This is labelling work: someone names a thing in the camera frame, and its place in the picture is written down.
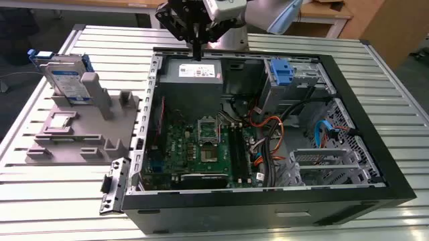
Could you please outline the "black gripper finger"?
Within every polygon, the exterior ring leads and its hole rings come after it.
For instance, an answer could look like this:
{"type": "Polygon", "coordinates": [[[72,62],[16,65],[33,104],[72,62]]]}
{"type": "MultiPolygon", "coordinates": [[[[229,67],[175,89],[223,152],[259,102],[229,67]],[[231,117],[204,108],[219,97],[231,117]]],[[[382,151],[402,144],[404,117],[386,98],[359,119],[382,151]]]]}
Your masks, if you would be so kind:
{"type": "Polygon", "coordinates": [[[236,19],[227,19],[215,22],[199,23],[197,25],[197,36],[196,36],[196,60],[200,61],[203,57],[201,49],[207,43],[213,43],[227,30],[235,25],[236,19]]]}
{"type": "Polygon", "coordinates": [[[175,36],[179,41],[185,41],[192,50],[192,58],[196,60],[196,33],[195,25],[185,23],[175,11],[169,8],[168,4],[160,4],[155,11],[155,17],[164,28],[175,36]]]}

